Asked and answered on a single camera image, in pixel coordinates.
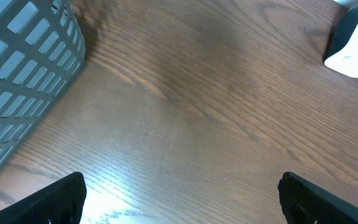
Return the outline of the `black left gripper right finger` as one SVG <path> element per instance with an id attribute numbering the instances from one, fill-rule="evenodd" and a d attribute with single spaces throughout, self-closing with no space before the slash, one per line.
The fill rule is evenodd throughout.
<path id="1" fill-rule="evenodd" d="M 288 223 L 358 224 L 358 207 L 292 172 L 283 174 L 278 191 Z"/>

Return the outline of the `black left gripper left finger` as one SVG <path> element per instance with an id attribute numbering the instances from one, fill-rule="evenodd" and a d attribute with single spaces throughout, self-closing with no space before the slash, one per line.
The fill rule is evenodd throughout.
<path id="1" fill-rule="evenodd" d="M 79 224 L 86 198 L 83 174 L 74 172 L 0 211 L 0 224 Z"/>

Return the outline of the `white barcode scanner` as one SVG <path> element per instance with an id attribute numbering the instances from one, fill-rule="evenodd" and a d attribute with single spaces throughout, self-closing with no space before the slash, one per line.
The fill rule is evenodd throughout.
<path id="1" fill-rule="evenodd" d="M 323 63 L 343 75 L 358 78 L 358 4 L 336 24 Z"/>

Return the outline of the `grey plastic shopping basket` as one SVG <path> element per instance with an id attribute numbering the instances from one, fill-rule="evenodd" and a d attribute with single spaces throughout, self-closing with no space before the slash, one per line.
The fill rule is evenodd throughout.
<path id="1" fill-rule="evenodd" d="M 85 65 L 70 1 L 0 0 L 0 168 Z"/>

